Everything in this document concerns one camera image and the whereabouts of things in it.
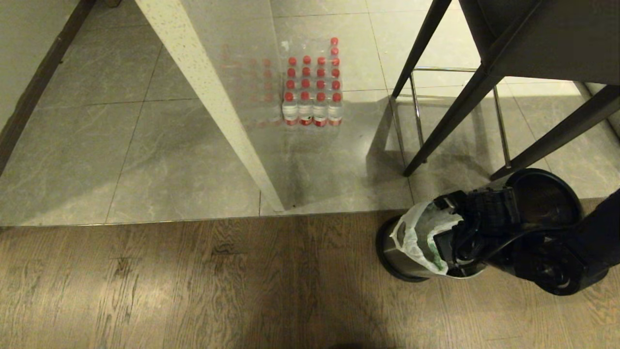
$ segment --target black metal table leg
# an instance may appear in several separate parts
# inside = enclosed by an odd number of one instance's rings
[[[446,115],[439,121],[429,138],[426,139],[414,159],[411,160],[404,175],[409,177],[502,78],[503,76],[488,75],[480,66],[465,85],[461,94],[452,103]]]
[[[409,75],[411,75],[411,72],[414,70],[415,65],[420,60],[424,49],[428,45],[430,38],[433,37],[435,29],[437,29],[437,26],[443,18],[443,15],[446,13],[446,10],[448,9],[451,1],[452,0],[433,0],[433,2],[431,3],[426,18],[424,18],[424,22],[422,23],[422,27],[420,28],[420,32],[415,38],[414,46],[411,49],[411,52],[409,52],[409,57],[407,57],[405,66],[402,68],[401,76],[398,78],[398,82],[394,87],[392,97],[396,98],[401,93],[401,90],[405,86],[407,79],[409,79]]]
[[[546,135],[512,159],[512,167],[501,168],[492,176],[494,181],[514,171],[526,168],[544,158],[577,136],[605,120],[620,109],[620,86],[607,85],[589,101],[580,106]]]

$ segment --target chrome metal frame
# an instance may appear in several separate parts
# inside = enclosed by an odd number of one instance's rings
[[[420,105],[418,103],[418,95],[415,92],[414,72],[418,71],[458,71],[461,73],[475,73],[476,69],[473,68],[444,68],[437,66],[416,66],[409,75],[409,83],[411,85],[411,94],[414,99],[415,108],[415,125],[418,130],[418,140],[420,142],[420,148],[424,145],[424,137],[422,135],[422,119],[420,118]],[[504,161],[506,163],[505,168],[511,168],[510,152],[508,151],[508,140],[506,139],[506,129],[503,123],[502,109],[500,108],[499,94],[497,93],[497,87],[493,87],[493,97],[495,99],[495,111],[497,113],[497,123],[500,127],[500,138],[502,140],[502,150],[504,155]]]

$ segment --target wooden floor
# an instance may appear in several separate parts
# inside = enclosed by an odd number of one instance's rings
[[[620,270],[557,297],[385,272],[394,212],[0,235],[0,348],[619,348]]]

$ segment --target pack of water bottles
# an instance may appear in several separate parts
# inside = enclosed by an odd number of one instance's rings
[[[342,76],[338,38],[312,57],[289,57],[282,114],[287,125],[323,127],[342,123]]]

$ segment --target white plastic bag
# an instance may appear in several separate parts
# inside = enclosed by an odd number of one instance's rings
[[[445,275],[448,264],[441,259],[433,237],[452,229],[461,220],[460,215],[440,210],[432,201],[421,202],[401,217],[390,237],[396,248],[416,263],[432,273]]]

